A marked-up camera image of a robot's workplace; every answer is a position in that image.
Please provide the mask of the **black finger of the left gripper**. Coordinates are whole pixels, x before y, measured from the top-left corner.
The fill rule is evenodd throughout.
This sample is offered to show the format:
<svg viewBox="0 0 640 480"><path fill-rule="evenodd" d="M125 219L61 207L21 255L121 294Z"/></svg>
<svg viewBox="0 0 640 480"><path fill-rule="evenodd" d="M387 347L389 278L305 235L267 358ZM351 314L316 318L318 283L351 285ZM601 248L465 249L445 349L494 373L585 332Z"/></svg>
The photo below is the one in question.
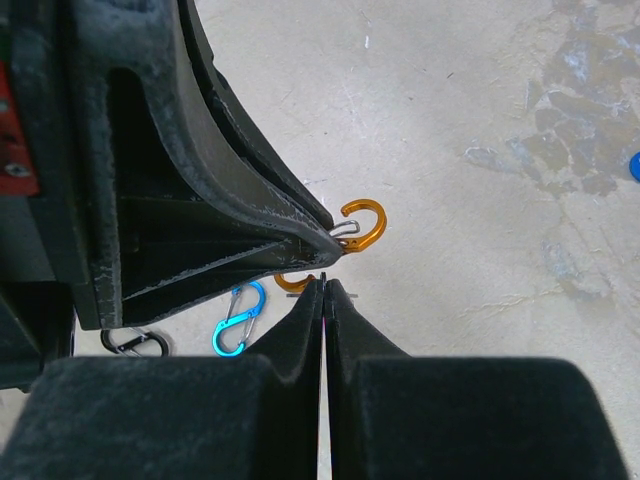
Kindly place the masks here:
<svg viewBox="0 0 640 480"><path fill-rule="evenodd" d="M224 75L214 65L214 53L192 0L177 3L186 50L202 97L226 142L258 175L286 195L325 229L332 215L302 184L248 115Z"/></svg>
<svg viewBox="0 0 640 480"><path fill-rule="evenodd" d="M334 264L330 231L240 159L202 97L179 1L116 1L107 68L120 317L147 325L280 272Z"/></svg>

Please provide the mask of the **silver key with blue tag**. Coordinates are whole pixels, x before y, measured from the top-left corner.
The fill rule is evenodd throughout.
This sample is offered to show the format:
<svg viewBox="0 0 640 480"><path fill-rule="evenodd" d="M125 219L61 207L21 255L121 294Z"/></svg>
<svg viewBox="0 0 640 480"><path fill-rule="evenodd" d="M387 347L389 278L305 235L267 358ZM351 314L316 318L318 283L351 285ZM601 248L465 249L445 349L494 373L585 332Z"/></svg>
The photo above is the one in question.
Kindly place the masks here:
<svg viewBox="0 0 640 480"><path fill-rule="evenodd" d="M634 180L640 182L640 152L634 154L629 160L629 172Z"/></svg>

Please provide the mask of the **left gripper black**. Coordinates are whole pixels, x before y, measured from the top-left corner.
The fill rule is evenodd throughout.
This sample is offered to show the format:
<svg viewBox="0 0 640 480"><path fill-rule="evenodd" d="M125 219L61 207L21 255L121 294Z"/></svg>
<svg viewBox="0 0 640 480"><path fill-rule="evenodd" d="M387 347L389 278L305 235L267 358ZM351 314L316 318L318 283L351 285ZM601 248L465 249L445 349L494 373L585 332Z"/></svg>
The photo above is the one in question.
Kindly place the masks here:
<svg viewBox="0 0 640 480"><path fill-rule="evenodd" d="M73 351L74 324L120 317L105 61L116 1L1 5L1 386Z"/></svg>

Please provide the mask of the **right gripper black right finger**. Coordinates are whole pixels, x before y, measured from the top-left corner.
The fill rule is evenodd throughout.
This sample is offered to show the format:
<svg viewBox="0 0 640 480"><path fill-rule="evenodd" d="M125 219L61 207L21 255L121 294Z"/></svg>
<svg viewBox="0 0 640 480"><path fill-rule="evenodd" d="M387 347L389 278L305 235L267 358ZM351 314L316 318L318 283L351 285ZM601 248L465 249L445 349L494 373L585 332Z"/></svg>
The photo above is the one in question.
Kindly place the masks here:
<svg viewBox="0 0 640 480"><path fill-rule="evenodd" d="M624 479L596 393L572 363L414 357L324 296L331 468L337 479Z"/></svg>

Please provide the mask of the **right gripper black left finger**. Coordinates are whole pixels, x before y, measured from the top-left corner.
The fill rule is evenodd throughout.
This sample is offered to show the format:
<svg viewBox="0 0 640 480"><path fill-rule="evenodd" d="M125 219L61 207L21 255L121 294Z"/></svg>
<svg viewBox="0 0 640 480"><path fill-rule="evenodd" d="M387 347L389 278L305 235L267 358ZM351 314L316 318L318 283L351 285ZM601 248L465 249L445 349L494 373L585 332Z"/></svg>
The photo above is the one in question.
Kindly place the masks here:
<svg viewBox="0 0 640 480"><path fill-rule="evenodd" d="M321 283L243 354L76 357L36 382L5 479L313 479Z"/></svg>

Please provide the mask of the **orange S carabiner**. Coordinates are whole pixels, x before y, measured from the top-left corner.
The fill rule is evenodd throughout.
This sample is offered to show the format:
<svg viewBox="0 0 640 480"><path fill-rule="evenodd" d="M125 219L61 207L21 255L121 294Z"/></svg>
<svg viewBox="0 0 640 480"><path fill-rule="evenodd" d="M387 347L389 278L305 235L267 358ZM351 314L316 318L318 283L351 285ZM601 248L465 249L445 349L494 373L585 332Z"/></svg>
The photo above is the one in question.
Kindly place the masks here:
<svg viewBox="0 0 640 480"><path fill-rule="evenodd" d="M377 242L387 228L387 215L379 202L372 199L356 199L341 207L341 214L345 218L358 211L369 211L376 214L375 225L370 231L362 234L360 224L353 219L336 224L330 231L331 237L341 246L344 255L363 252ZM297 281L288 281L283 274L274 276L275 283L291 295L301 294L313 280L315 280L315 276L312 274Z"/></svg>

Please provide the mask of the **silver key with black tag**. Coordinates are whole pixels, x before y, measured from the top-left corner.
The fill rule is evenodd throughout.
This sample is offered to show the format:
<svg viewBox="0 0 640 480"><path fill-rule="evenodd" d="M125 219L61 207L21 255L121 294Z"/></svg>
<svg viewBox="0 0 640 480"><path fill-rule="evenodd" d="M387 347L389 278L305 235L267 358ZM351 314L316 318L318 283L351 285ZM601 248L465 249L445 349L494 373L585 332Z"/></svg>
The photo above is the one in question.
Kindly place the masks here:
<svg viewBox="0 0 640 480"><path fill-rule="evenodd" d="M328 277L325 271L321 271L320 272L320 277L319 277L319 282L321 283L320 287L321 287L321 293L322 295L325 295L327 292L327 282L328 282ZM347 292L346 295L350 298L350 299L357 299L359 297L358 294L355 293L349 293ZM287 293L286 296L288 298L298 298L301 296L301 293Z"/></svg>

